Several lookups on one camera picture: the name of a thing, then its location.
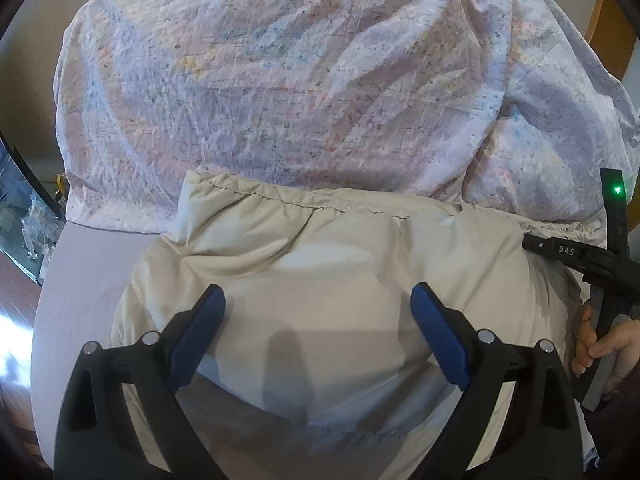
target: beige cushion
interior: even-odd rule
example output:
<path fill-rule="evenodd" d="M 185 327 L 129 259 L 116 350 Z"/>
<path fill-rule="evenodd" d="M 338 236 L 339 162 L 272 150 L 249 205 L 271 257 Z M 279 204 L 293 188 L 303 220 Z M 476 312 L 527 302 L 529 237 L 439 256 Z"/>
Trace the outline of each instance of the beige cushion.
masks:
<path fill-rule="evenodd" d="M 564 267 L 523 251 L 531 230 L 582 236 L 409 194 L 188 173 L 174 226 L 136 265 L 110 343 L 162 330 L 217 283 L 225 321 L 179 398 L 228 476 L 407 478 L 460 395 L 412 319 L 416 283 L 476 328 L 521 345 L 548 338 L 567 357 L 580 290 Z M 509 392 L 475 463 L 491 453 Z M 162 465 L 129 396 L 143 447 Z"/>

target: finger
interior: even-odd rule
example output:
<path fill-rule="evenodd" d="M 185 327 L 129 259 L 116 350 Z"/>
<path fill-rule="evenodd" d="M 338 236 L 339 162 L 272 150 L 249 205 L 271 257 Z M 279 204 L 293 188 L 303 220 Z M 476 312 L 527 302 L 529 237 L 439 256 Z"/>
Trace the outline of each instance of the finger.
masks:
<path fill-rule="evenodd" d="M 582 363 L 580 361 L 578 361 L 577 358 L 574 358 L 574 360 L 571 362 L 571 370 L 573 370 L 574 374 L 576 374 L 576 375 L 582 375 L 583 373 L 585 373 L 587 368 L 585 368 L 582 365 Z"/>
<path fill-rule="evenodd" d="M 622 350 L 634 343 L 637 336 L 636 327 L 632 322 L 627 322 L 614 327 L 610 332 L 589 348 L 589 354 L 593 358 Z"/>
<path fill-rule="evenodd" d="M 605 393 L 615 390 L 618 385 L 636 367 L 640 360 L 640 344 L 636 340 L 635 344 L 627 346 L 619 351 L 616 365 L 613 368 Z"/>
<path fill-rule="evenodd" d="M 589 368 L 593 364 L 593 357 L 589 355 L 589 349 L 579 341 L 575 346 L 575 358 L 585 368 Z"/>
<path fill-rule="evenodd" d="M 591 319 L 591 303 L 587 300 L 587 302 L 582 306 L 582 320 L 588 321 Z"/>
<path fill-rule="evenodd" d="M 578 330 L 578 341 L 589 348 L 597 339 L 598 336 L 596 335 L 593 326 L 591 326 L 591 323 L 589 323 L 588 320 L 583 321 L 580 325 L 580 330 Z"/>

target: seam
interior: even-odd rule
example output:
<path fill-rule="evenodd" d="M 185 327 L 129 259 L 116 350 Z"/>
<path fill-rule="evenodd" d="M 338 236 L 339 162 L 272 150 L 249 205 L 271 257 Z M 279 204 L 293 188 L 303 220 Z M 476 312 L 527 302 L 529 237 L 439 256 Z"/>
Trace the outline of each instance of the seam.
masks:
<path fill-rule="evenodd" d="M 337 208 L 335 206 L 304 205 L 304 204 L 299 204 L 299 203 L 296 203 L 296 202 L 286 202 L 286 200 L 283 200 L 281 198 L 274 198 L 272 196 L 265 196 L 265 195 L 263 195 L 262 193 L 259 193 L 259 192 L 238 191 L 236 189 L 231 189 L 231 188 L 228 188 L 228 187 L 225 187 L 225 186 L 220 186 L 220 184 L 216 184 L 214 182 L 210 182 L 209 184 L 211 186 L 213 186 L 213 187 L 217 187 L 218 189 L 224 189 L 226 191 L 230 191 L 232 193 L 236 193 L 236 194 L 241 195 L 241 196 L 259 196 L 259 197 L 264 198 L 266 200 L 275 200 L 276 202 L 280 202 L 280 203 L 287 204 L 287 205 L 295 205 L 295 206 L 306 208 L 306 209 L 316 209 L 316 210 L 318 210 L 318 209 L 332 209 L 332 210 L 338 211 L 340 213 L 346 213 L 347 212 L 347 211 L 344 211 L 343 209 L 339 209 L 339 208 Z M 394 214 L 391 214 L 391 213 L 387 213 L 386 211 L 371 211 L 365 204 L 359 204 L 359 205 L 361 205 L 363 208 L 366 208 L 372 214 L 385 214 L 385 215 L 391 216 L 392 218 L 398 218 L 398 219 L 401 219 L 401 220 L 406 220 L 407 219 L 407 216 L 394 215 Z"/>

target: wooden floor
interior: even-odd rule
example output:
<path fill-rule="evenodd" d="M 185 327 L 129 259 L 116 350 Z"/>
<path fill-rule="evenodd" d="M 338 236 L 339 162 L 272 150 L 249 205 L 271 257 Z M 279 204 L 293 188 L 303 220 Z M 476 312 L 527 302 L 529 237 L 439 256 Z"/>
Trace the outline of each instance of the wooden floor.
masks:
<path fill-rule="evenodd" d="M 31 341 L 40 287 L 0 253 L 0 394 L 12 424 L 38 456 L 31 412 Z"/>

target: bed sheet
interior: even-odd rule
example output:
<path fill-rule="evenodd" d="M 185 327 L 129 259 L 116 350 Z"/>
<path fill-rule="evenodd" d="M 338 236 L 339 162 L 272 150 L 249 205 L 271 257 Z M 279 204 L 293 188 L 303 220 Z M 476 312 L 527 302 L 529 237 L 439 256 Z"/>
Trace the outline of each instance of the bed sheet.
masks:
<path fill-rule="evenodd" d="M 126 281 L 155 235 L 67 223 L 36 311 L 31 407 L 42 457 L 53 467 L 58 413 L 82 345 L 108 338 Z"/>

